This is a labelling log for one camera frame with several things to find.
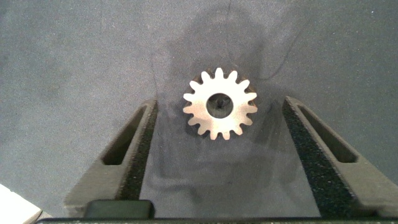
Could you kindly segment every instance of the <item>metal gear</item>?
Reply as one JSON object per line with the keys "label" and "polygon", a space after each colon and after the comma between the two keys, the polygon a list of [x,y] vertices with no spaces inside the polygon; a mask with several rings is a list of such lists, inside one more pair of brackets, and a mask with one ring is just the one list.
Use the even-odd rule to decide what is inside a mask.
{"label": "metal gear", "polygon": [[[250,81],[244,80],[236,83],[237,77],[238,73],[232,71],[228,78],[224,78],[223,70],[217,68],[214,78],[211,78],[207,72],[201,73],[203,84],[190,82],[190,86],[195,92],[194,94],[184,94],[184,99],[192,104],[184,107],[183,112],[193,114],[193,118],[188,121],[189,125],[200,124],[199,135],[209,130],[210,139],[215,140],[218,133],[221,133],[225,140],[229,140],[230,131],[234,131],[237,135],[243,133],[240,124],[252,125],[253,122],[247,117],[247,114],[257,112],[257,107],[249,104],[257,97],[257,94],[246,93],[245,89],[248,88]],[[208,100],[219,93],[228,96],[233,104],[231,113],[224,118],[212,116],[206,107]]]}

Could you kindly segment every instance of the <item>black plastic part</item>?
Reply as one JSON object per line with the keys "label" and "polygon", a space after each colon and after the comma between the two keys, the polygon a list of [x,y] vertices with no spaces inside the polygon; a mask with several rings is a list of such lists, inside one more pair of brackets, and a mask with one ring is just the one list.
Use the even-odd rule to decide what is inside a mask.
{"label": "black plastic part", "polygon": [[131,220],[131,219],[72,219],[72,218],[51,218],[40,220],[36,224],[94,224],[94,223],[106,223],[106,224],[150,224],[150,223],[189,223],[189,224],[231,224],[231,223],[240,223],[240,224],[271,224],[271,223],[279,223],[279,224],[343,224],[343,223],[351,223],[351,224],[391,224],[396,223],[397,219],[387,219],[387,218],[367,218],[367,219],[322,219],[322,218],[257,218],[257,219],[242,219],[242,220],[195,220],[195,219],[166,219],[166,220]]}
{"label": "black plastic part", "polygon": [[85,218],[151,219],[154,206],[148,200],[95,200],[88,204]]}

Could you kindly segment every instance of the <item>gray fabric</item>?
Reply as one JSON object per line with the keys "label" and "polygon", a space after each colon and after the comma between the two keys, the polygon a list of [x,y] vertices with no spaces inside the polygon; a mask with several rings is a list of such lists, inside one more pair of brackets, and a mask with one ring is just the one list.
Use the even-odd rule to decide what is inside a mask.
{"label": "gray fabric", "polygon": [[[158,217],[317,216],[280,113],[298,98],[398,183],[396,1],[0,1],[0,183],[49,214],[155,95]],[[207,68],[259,95],[228,142],[186,125]]]}

